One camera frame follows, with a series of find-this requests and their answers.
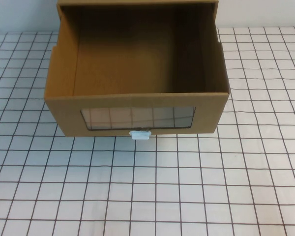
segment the clear plastic window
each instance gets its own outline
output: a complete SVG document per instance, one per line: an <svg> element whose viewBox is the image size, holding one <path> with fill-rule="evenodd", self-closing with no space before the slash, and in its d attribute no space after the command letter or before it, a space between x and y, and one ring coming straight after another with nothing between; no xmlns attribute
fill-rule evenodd
<svg viewBox="0 0 295 236"><path fill-rule="evenodd" d="M81 110L88 130L190 128L194 112L195 107Z"/></svg>

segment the white wall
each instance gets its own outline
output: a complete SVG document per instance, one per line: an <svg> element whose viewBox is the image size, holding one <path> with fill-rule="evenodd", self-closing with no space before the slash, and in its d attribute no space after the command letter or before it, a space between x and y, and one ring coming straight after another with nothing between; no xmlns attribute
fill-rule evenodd
<svg viewBox="0 0 295 236"><path fill-rule="evenodd" d="M58 30L57 0L0 0L0 32ZM295 26L295 0L220 0L218 27Z"/></svg>
<svg viewBox="0 0 295 236"><path fill-rule="evenodd" d="M295 26L295 0L220 0L216 25Z"/></svg>
<svg viewBox="0 0 295 236"><path fill-rule="evenodd" d="M57 0L0 0L0 32L58 30Z"/></svg>

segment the cardboard box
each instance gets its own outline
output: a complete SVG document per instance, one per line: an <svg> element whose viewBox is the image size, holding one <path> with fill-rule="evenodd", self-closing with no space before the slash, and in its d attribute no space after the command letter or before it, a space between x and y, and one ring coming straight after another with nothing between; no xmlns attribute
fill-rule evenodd
<svg viewBox="0 0 295 236"><path fill-rule="evenodd" d="M45 101L66 136L212 133L230 89L216 0L59 0Z"/></svg>

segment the white grid mat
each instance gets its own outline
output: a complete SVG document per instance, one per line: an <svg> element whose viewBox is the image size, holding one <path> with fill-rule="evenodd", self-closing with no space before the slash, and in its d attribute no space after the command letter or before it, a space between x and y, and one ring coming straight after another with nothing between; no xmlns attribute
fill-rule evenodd
<svg viewBox="0 0 295 236"><path fill-rule="evenodd" d="M0 34L0 236L295 236L295 28L219 34L216 132L143 142L63 137L43 100L57 33Z"/></svg>

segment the white plastic tab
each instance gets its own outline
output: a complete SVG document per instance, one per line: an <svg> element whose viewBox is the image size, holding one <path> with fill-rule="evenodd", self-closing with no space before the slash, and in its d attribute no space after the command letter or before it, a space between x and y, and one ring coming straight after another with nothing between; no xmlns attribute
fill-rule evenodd
<svg viewBox="0 0 295 236"><path fill-rule="evenodd" d="M130 131L133 140L148 140L151 134L151 131Z"/></svg>

